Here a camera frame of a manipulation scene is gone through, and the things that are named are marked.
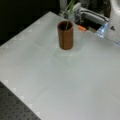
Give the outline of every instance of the white tabletop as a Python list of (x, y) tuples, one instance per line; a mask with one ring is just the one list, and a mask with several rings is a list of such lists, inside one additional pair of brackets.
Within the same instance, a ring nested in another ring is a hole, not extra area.
[(59, 48), (51, 12), (0, 48), (0, 80), (42, 120), (120, 120), (120, 47), (75, 26)]

